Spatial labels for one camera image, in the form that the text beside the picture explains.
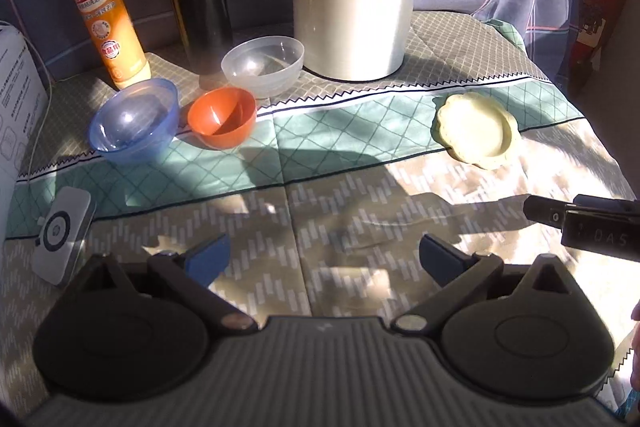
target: clear plastic bowl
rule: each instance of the clear plastic bowl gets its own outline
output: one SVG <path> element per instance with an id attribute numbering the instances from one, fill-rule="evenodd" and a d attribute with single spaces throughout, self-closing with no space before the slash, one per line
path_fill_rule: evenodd
<path id="1" fill-rule="evenodd" d="M 236 46 L 222 59 L 222 71 L 255 98 L 276 96 L 300 75 L 305 47 L 291 37 L 260 37 Z"/>
<path id="2" fill-rule="evenodd" d="M 164 78 L 137 82 L 112 96 L 89 126 L 89 143 L 116 164 L 152 161 L 178 129 L 178 90 Z"/>

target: bed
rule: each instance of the bed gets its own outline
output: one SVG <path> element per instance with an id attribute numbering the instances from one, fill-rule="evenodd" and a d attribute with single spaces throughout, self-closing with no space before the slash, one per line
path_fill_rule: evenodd
<path id="1" fill-rule="evenodd" d="M 258 28 L 238 39 L 290 31 Z M 31 272 L 30 254 L 36 216 L 65 185 L 89 190 L 97 202 L 85 257 L 111 252 L 134 261 L 228 235 L 231 261 L 210 290 L 260 323 L 274 314 L 388 319 L 410 308 L 438 290 L 417 259 L 425 232 L 508 263 L 552 252 L 593 302 L 622 360 L 640 264 L 566 249 L 558 230 L 522 213 L 526 194 L 634 198 L 588 121 L 526 54 L 470 16 L 416 12 L 406 49 L 402 68 L 377 82 L 331 82 L 303 71 L 283 95 L 260 101 L 254 133 L 235 150 L 202 149 L 183 125 L 157 163 L 129 167 L 110 165 L 84 139 L 92 114 L 114 93 L 101 73 L 58 82 L 31 182 L 23 172 L 7 223 L 4 402 L 27 415 L 47 396 L 30 346 L 60 291 Z M 176 84 L 183 107 L 223 83 L 181 67 L 180 48 L 148 58 L 155 76 Z M 469 89 L 516 118 L 523 140 L 513 164 L 483 171 L 437 142 L 437 108 Z"/>

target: green diamond pattern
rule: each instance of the green diamond pattern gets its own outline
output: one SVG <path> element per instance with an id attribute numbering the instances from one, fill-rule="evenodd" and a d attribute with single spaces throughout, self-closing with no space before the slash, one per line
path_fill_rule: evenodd
<path id="1" fill-rule="evenodd" d="M 502 103 L 520 130 L 581 117 L 552 84 L 537 80 L 476 89 Z M 431 136 L 437 94 L 390 94 L 358 105 L 259 121 L 230 151 L 174 140 L 154 164 L 92 161 L 15 187 L 7 236 L 36 233 L 60 187 L 91 192 L 97 217 L 210 198 L 442 149 Z"/>

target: white box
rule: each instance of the white box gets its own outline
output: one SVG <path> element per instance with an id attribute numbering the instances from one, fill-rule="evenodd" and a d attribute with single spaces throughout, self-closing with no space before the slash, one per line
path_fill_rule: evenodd
<path id="1" fill-rule="evenodd" d="M 0 168 L 17 180 L 29 137 L 47 103 L 22 34 L 0 26 Z"/>

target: yellow plate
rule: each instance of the yellow plate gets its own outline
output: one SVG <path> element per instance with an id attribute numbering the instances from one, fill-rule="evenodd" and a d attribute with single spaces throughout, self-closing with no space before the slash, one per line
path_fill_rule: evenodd
<path id="1" fill-rule="evenodd" d="M 492 170 L 518 154 L 518 123 L 493 98 L 476 92 L 452 94 L 436 118 L 444 145 L 464 163 Z"/>

